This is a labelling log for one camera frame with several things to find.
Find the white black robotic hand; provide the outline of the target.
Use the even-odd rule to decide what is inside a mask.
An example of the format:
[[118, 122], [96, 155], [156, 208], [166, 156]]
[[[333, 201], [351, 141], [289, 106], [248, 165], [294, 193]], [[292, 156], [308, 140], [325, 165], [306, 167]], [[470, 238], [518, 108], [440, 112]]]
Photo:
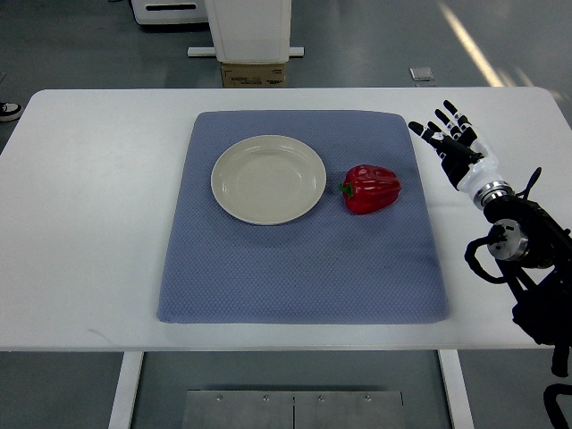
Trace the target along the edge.
[[499, 173], [498, 157], [467, 116], [449, 100], [434, 115], [440, 124], [409, 122], [408, 127], [434, 149], [453, 188], [467, 194], [480, 210], [495, 198], [512, 195], [514, 190]]

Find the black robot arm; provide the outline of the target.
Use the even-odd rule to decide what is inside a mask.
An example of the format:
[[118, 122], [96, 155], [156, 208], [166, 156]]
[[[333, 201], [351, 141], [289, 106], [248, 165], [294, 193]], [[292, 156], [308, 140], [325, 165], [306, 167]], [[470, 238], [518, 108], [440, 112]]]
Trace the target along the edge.
[[507, 284], [516, 305], [513, 322], [535, 343], [553, 347], [551, 372], [568, 376], [571, 351], [571, 230], [562, 228], [529, 198], [542, 173], [537, 168], [525, 189], [487, 187], [479, 198], [491, 224], [468, 243], [470, 269], [491, 284]]

